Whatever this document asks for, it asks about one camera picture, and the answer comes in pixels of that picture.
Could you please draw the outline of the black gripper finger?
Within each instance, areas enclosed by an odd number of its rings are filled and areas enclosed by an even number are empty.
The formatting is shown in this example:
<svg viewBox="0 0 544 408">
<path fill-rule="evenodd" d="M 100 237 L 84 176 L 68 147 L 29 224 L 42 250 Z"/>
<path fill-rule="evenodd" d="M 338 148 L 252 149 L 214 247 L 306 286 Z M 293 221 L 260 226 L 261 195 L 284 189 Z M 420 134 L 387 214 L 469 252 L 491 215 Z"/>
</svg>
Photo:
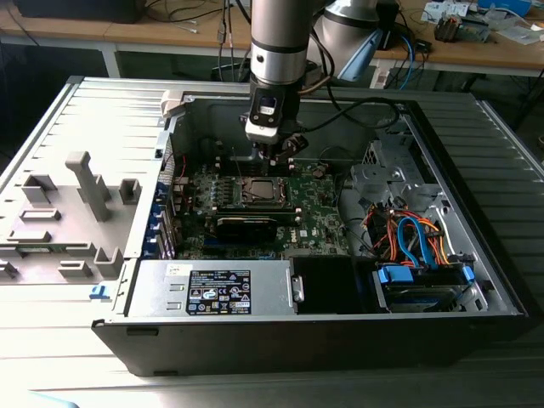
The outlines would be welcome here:
<svg viewBox="0 0 544 408">
<path fill-rule="evenodd" d="M 274 146 L 272 144 L 254 143 L 258 159 L 260 160 L 260 168 L 262 175 L 268 175 L 270 170 L 275 166 Z"/>
<path fill-rule="evenodd" d="M 275 145 L 275 162 L 284 163 L 309 145 L 308 140 L 300 133 L 283 138 Z"/>
</svg>

